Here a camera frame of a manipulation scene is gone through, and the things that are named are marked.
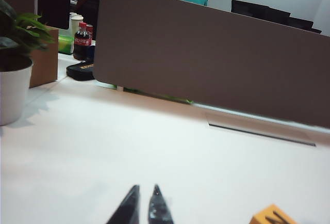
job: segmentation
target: orange object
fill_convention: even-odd
[[[250,224],[297,224],[275,204],[255,214]]]

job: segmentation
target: white flower pot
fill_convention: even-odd
[[[32,61],[16,71],[0,72],[0,125],[15,122],[22,115],[30,84]]]

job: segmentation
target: computer monitor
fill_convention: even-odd
[[[312,29],[313,24],[314,24],[313,21],[297,19],[297,18],[293,18],[293,17],[290,17],[287,20],[287,25],[295,27],[295,28],[299,28],[299,29],[305,29],[305,30]]]
[[[265,14],[265,20],[277,23],[277,24],[286,24],[288,18],[290,17],[289,12],[277,10],[274,8],[268,8]]]
[[[314,28],[311,28],[309,31],[314,32],[314,33],[317,33],[317,34],[322,33],[321,30],[319,30],[319,29],[314,29]]]
[[[232,12],[242,15],[247,15],[257,19],[265,19],[266,10],[268,6],[232,0]]]
[[[37,0],[39,21],[48,26],[68,29],[70,0]]]

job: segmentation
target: desk surface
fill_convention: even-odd
[[[140,184],[146,224],[155,183],[177,224],[248,223],[271,203],[330,223],[330,143],[210,127],[216,111],[74,81],[74,63],[60,55],[59,80],[1,129],[2,223],[106,223]]]

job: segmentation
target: black pouch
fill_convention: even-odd
[[[93,62],[81,62],[67,67],[67,76],[76,81],[90,81],[93,76]]]

